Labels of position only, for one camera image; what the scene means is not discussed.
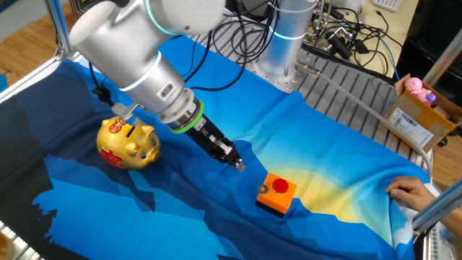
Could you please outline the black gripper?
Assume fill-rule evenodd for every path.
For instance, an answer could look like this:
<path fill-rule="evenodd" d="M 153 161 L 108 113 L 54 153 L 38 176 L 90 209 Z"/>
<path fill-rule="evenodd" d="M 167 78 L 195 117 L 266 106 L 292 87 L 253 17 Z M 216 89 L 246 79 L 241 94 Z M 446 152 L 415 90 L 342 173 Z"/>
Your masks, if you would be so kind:
<path fill-rule="evenodd" d="M 205 115 L 194 119 L 186 135 L 212 158 L 243 172 L 243 159 L 235 143 L 231 142 Z"/>

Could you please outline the person's bare hand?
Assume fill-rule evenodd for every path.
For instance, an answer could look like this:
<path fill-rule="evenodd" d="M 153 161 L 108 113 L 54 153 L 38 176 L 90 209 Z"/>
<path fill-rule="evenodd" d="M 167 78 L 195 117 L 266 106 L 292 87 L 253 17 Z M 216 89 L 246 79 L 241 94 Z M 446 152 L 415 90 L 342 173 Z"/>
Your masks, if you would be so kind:
<path fill-rule="evenodd" d="M 385 191 L 399 201 L 405 202 L 411 209 L 416 211 L 423 210 L 435 196 L 417 177 L 396 177 L 386 187 Z"/>

